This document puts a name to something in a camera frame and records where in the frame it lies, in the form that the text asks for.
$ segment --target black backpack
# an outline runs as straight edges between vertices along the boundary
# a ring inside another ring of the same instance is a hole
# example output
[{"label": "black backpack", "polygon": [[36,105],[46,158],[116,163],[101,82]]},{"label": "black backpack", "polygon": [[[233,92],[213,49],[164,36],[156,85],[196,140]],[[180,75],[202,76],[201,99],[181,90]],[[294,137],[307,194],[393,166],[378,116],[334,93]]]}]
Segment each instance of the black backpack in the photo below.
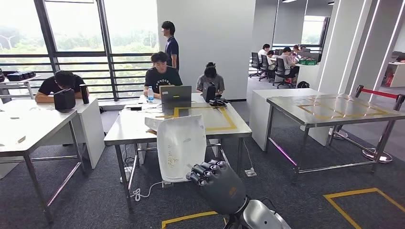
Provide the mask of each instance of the black backpack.
[{"label": "black backpack", "polygon": [[301,82],[299,82],[297,88],[309,88],[309,83],[307,83],[305,81],[301,81]]}]

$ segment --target robotic hand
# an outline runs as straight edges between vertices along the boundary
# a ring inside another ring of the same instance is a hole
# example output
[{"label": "robotic hand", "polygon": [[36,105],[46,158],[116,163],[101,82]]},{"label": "robotic hand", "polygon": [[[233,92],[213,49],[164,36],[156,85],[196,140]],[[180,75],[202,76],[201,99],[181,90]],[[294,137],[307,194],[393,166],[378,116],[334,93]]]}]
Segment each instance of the robotic hand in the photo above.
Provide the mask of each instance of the robotic hand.
[{"label": "robotic hand", "polygon": [[197,185],[214,211],[229,215],[224,229],[240,225],[243,229],[291,229],[277,213],[246,195],[242,180],[224,161],[196,164],[186,178]]}]

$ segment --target black t-shirt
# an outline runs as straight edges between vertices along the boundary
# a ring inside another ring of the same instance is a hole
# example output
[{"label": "black t-shirt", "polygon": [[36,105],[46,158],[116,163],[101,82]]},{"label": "black t-shirt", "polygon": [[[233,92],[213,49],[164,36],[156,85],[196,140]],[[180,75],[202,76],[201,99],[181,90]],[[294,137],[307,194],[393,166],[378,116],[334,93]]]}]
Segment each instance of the black t-shirt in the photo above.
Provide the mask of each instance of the black t-shirt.
[{"label": "black t-shirt", "polygon": [[175,68],[167,67],[165,73],[159,73],[155,67],[146,71],[145,87],[152,86],[153,92],[159,94],[159,86],[162,85],[183,85]]},{"label": "black t-shirt", "polygon": [[176,41],[176,38],[170,37],[167,39],[167,44],[165,48],[165,53],[169,56],[169,59],[167,60],[167,65],[168,66],[173,66],[171,64],[171,55],[177,55],[177,61],[176,61],[176,69],[179,69],[179,44]]},{"label": "black t-shirt", "polygon": [[[75,87],[72,88],[75,92],[80,92],[80,85],[85,84],[83,79],[75,75]],[[48,79],[44,80],[42,83],[41,87],[39,88],[38,92],[41,92],[42,94],[49,95],[51,92],[56,93],[58,91],[61,91],[62,89],[58,86],[58,84],[55,82],[55,77],[49,77]]]}]

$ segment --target white cable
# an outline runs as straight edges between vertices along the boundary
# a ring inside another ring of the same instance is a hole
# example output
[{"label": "white cable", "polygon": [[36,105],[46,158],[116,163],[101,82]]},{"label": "white cable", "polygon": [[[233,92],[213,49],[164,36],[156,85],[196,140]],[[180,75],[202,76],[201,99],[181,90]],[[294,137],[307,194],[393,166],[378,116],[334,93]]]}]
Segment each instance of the white cable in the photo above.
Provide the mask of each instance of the white cable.
[{"label": "white cable", "polygon": [[161,184],[161,183],[162,183],[162,181],[161,181],[161,182],[158,182],[158,183],[155,183],[155,184],[153,184],[152,186],[150,186],[150,188],[149,188],[149,193],[148,193],[147,196],[141,195],[141,194],[140,194],[140,188],[137,188],[135,191],[132,192],[131,197],[135,197],[135,201],[136,201],[136,202],[140,201],[140,198],[141,198],[141,197],[148,198],[149,195],[150,195],[150,191],[152,190],[152,187],[155,186],[155,185]]},{"label": "white cable", "polygon": [[243,139],[243,145],[245,145],[245,148],[246,148],[246,151],[247,151],[247,155],[249,156],[250,165],[251,165],[252,168],[253,168],[253,163],[252,163],[252,160],[250,159],[250,153],[249,153],[249,150],[247,149],[247,146],[246,146],[246,143],[245,143],[245,140],[244,140],[244,139]]}]

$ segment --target woman in gray shirt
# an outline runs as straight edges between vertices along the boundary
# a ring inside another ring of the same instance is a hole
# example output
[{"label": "woman in gray shirt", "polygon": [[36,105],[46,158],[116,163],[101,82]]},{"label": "woman in gray shirt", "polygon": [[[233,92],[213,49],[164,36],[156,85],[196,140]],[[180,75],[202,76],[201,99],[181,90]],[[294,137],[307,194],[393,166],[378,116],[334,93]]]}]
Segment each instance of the woman in gray shirt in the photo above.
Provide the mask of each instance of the woman in gray shirt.
[{"label": "woman in gray shirt", "polygon": [[209,62],[205,66],[204,75],[198,77],[196,92],[203,92],[204,83],[213,83],[216,88],[215,96],[222,94],[225,91],[224,79],[216,73],[215,63]]}]

